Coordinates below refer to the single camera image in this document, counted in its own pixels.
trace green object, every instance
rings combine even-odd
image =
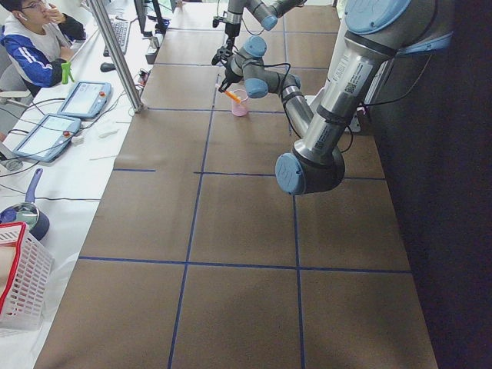
[[[66,85],[68,83],[68,78],[74,82],[74,78],[71,75],[71,62],[69,61],[61,64],[61,83]]]

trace pink cup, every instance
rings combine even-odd
[[[242,117],[243,115],[246,115],[248,113],[248,94],[245,90],[233,90],[232,93],[241,99],[240,104],[232,100],[232,114],[236,117]]]

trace pan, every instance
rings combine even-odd
[[[48,217],[34,204],[35,190],[42,173],[42,168],[36,169],[28,190],[25,193],[24,202],[13,205],[2,211],[0,214],[0,221],[2,223],[9,221],[25,222],[28,225],[29,232],[31,232],[32,236],[38,241],[46,235],[46,232],[48,232],[49,229]]]

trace black sleeve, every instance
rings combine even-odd
[[[54,61],[52,61],[52,67],[53,67],[53,72],[52,72],[52,86],[57,85],[62,81],[62,64],[66,63],[67,61],[58,58]]]
[[[61,33],[67,35],[72,40],[85,40],[84,25],[70,15],[63,14],[66,19],[63,23],[58,24]]]

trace plastic basket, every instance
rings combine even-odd
[[[0,328],[38,329],[53,257],[31,236],[26,223],[0,224],[0,247],[7,246],[15,247],[15,256],[0,291]]]

